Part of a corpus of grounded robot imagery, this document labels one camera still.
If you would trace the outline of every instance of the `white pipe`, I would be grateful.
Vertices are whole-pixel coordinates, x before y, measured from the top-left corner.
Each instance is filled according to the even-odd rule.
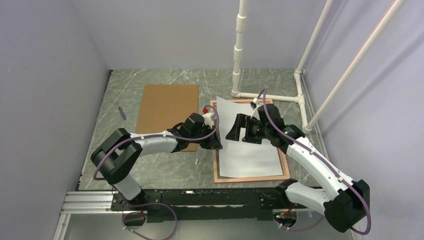
[[[247,93],[247,92],[239,92],[240,96],[239,98],[257,98],[258,93]],[[266,99],[272,99],[272,100],[278,100],[278,101],[285,101],[285,102],[294,102],[298,103],[299,98],[297,96],[277,96],[277,95],[266,95]]]
[[[306,116],[305,96],[302,92],[301,76],[296,71],[294,71],[294,80],[296,81],[297,86],[297,98],[299,99],[298,104],[300,108],[300,116],[302,118],[302,130],[304,131],[304,128],[308,125],[308,118]]]
[[[370,48],[373,46],[373,44],[376,42],[376,40],[380,37],[382,32],[386,29],[386,27],[389,25],[390,21],[395,17],[395,15],[398,13],[399,9],[401,9],[402,5],[405,3],[406,0],[394,0],[393,3],[390,5],[388,10],[385,12],[383,17],[380,19],[380,21],[377,23],[377,26],[372,30],[371,34],[368,36],[368,38],[365,40],[359,51],[356,53],[355,57],[352,59],[350,64],[347,66],[344,73],[341,75],[333,89],[328,94],[327,98],[324,100],[324,102],[321,104],[321,106],[316,111],[315,115],[313,115],[310,122],[307,124],[305,130],[305,134],[308,134],[312,127],[315,125],[315,123],[318,121],[318,119],[323,114],[324,110],[328,106],[328,104],[331,102],[331,100],[334,98],[334,96],[337,94],[339,89],[342,87],[342,85],[346,82],[346,80],[352,75],[353,71],[357,68],[359,63],[364,59],[365,55],[368,53]]]
[[[246,27],[246,1],[240,0],[238,7],[237,21],[235,24],[235,46],[234,46],[234,70],[232,71],[232,90],[231,96],[240,97],[239,82],[240,82],[240,60],[242,59],[243,51],[243,32]]]
[[[325,3],[324,9],[321,12],[321,16],[319,16],[318,22],[315,25],[315,29],[312,32],[312,36],[310,36],[309,42],[307,43],[302,59],[300,60],[299,65],[296,68],[296,72],[298,72],[299,74],[302,72],[302,68],[304,67],[305,61],[308,58],[309,52],[311,51],[312,46],[314,45],[315,40],[317,39],[318,33],[320,32],[321,27],[323,26],[324,20],[326,19],[332,4],[333,0],[327,0],[327,2]]]

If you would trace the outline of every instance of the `gray floor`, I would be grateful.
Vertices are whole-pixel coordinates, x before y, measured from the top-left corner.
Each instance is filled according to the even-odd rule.
[[[139,236],[122,230],[121,214],[78,215],[70,218],[64,240],[141,240]],[[320,218],[318,213],[308,217],[307,212],[298,213],[298,223],[293,228],[305,228]],[[151,239],[167,237],[174,227],[173,221],[146,223],[135,229]],[[221,219],[179,221],[171,240],[351,240],[350,231],[340,233],[324,220],[308,231],[279,229],[273,221],[256,219]]]
[[[111,189],[106,181],[92,179],[95,166],[90,154],[117,128],[134,132],[140,110],[145,84],[198,84],[199,111],[216,96],[231,100],[232,69],[129,69],[112,72],[103,103],[99,111],[94,134],[89,146],[80,190]],[[243,69],[240,91],[258,93],[268,87],[268,94],[295,97],[297,95],[293,70],[286,69]],[[118,112],[118,103],[124,109],[127,120]],[[293,102],[275,101],[286,124],[301,128],[299,106]],[[311,118],[309,104],[306,104]],[[322,153],[323,146],[315,128],[308,136]],[[287,157],[289,172],[309,187],[317,187],[316,180],[296,161]],[[214,183],[212,151],[197,148],[197,152],[158,153],[143,156],[135,163],[131,174],[147,189],[205,189],[205,188],[253,188],[275,187],[281,181],[249,183]]]

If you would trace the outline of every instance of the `paper sheet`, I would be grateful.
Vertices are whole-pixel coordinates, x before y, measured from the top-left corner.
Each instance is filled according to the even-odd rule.
[[[233,127],[237,114],[251,115],[250,104],[241,104],[216,97],[219,113],[219,138],[222,149],[219,150],[219,175],[229,178],[265,177],[282,175],[278,150],[269,140],[262,144],[243,142],[246,129],[240,131],[240,141],[226,140]]]

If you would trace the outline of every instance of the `brown cardboard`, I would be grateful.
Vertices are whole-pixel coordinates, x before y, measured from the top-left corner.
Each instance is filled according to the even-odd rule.
[[[136,134],[154,134],[186,121],[199,111],[199,85],[147,84],[144,86]],[[194,152],[192,143],[183,151]]]

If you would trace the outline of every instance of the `tabletop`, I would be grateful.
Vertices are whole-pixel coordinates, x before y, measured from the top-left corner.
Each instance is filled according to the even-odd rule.
[[[292,69],[243,69],[240,91],[258,93],[268,87],[268,94],[295,97],[296,82]],[[93,180],[95,170],[91,153],[116,129],[125,128],[134,133],[143,89],[146,84],[196,84],[199,85],[199,113],[211,100],[219,96],[226,100],[231,96],[232,69],[126,69],[111,73],[97,117],[94,133],[81,173],[79,190],[109,190],[106,181]],[[118,111],[123,108],[126,120]],[[297,103],[274,101],[286,124],[301,129],[302,119]],[[308,119],[311,118],[309,103],[306,104]],[[312,129],[307,135],[318,151],[323,152],[319,132]],[[309,187],[319,187],[318,182],[294,159],[287,156],[290,177]],[[144,189],[210,189],[210,188],[262,188],[275,187],[280,181],[214,183],[212,151],[197,148],[195,152],[156,153],[140,157],[131,174]]]

